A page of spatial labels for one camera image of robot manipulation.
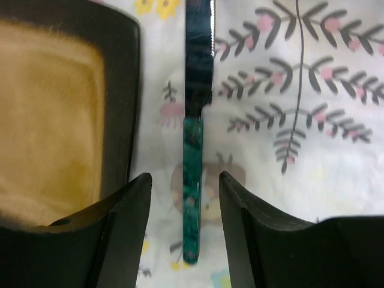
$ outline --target pink dot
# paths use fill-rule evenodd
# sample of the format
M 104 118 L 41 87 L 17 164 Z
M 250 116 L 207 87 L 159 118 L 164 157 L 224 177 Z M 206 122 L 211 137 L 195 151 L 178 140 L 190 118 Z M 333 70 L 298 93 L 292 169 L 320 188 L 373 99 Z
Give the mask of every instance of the pink dot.
M 334 135 L 332 129 L 328 129 L 328 130 L 325 132 L 325 134 L 326 134 L 327 136 L 329 136 L 329 137 L 332 137 L 332 136 Z
M 326 113 L 319 112 L 315 114 L 314 118 L 316 119 L 317 122 L 324 122 L 326 120 Z
M 245 78 L 245 82 L 247 83 L 253 83 L 254 79 L 253 76 L 249 75 L 247 78 Z
M 330 80 L 332 79 L 334 72 L 332 71 L 332 68 L 325 67 L 320 71 L 320 75 L 323 77 L 324 80 Z
M 284 80 L 283 74 L 281 72 L 273 73 L 271 75 L 271 82 L 275 85 L 282 84 Z
M 358 135 L 357 130 L 352 130 L 352 131 L 349 131 L 349 132 L 348 132 L 348 136 L 349 136 L 349 137 L 355 137 L 355 136 L 357 136 L 357 135 Z
M 256 26 L 261 32 L 270 32 L 274 26 L 274 20 L 270 15 L 263 14 L 257 20 Z
M 225 45 L 224 43 L 223 44 L 220 44 L 220 51 L 225 51 L 227 49 L 227 45 Z
M 365 94 L 365 91 L 364 91 L 363 88 L 359 87 L 359 88 L 356 89 L 356 96 L 357 97 L 361 98 L 361 97 L 364 96 L 364 94 Z
M 253 39 L 251 36 L 249 36 L 247 39 L 245 39 L 245 46 L 248 47 L 249 49 L 253 48 Z
M 361 43 L 358 39 L 352 39 L 349 41 L 348 47 L 355 52 L 361 47 Z
M 335 33 L 340 30 L 341 23 L 337 18 L 329 18 L 325 21 L 324 26 L 329 33 Z
M 287 157 L 287 164 L 294 164 L 295 159 L 293 157 Z

